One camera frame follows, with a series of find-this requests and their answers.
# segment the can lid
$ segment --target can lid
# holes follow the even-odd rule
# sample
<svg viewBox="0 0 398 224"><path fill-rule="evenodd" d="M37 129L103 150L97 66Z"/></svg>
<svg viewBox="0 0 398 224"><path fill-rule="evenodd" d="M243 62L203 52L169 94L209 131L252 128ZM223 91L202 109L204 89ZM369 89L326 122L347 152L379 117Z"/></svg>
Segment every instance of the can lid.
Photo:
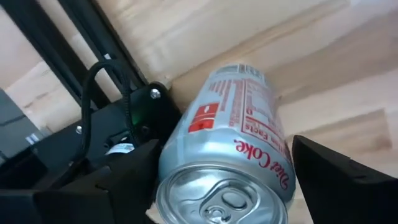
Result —
<svg viewBox="0 0 398 224"><path fill-rule="evenodd" d="M287 223L286 207L273 190L223 166L180 169L162 181L156 199L168 224Z"/></svg>

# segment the diet coke can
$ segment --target diet coke can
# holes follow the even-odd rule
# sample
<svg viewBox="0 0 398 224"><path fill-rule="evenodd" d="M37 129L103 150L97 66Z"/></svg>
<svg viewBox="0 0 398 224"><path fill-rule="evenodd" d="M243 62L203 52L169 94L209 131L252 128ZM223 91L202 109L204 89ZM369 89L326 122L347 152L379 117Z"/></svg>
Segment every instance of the diet coke can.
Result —
<svg viewBox="0 0 398 224"><path fill-rule="evenodd" d="M295 172L263 74L211 73L159 160L156 203L168 224L287 223Z"/></svg>

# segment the wooden surface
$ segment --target wooden surface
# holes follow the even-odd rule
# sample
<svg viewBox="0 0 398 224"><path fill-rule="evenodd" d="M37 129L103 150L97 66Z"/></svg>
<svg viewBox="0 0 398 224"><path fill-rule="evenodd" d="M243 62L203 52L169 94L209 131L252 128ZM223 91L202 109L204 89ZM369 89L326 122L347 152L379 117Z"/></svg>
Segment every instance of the wooden surface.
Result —
<svg viewBox="0 0 398 224"><path fill-rule="evenodd" d="M248 63L275 87L289 142L303 134L398 177L398 1L98 2L146 77L171 85L181 110L212 70ZM85 65L94 63L59 4L40 3ZM57 131L78 119L76 103L4 11L0 23L7 30L0 87L37 126ZM117 99L103 76L101 87ZM289 216L290 223L312 222L299 188Z"/></svg>

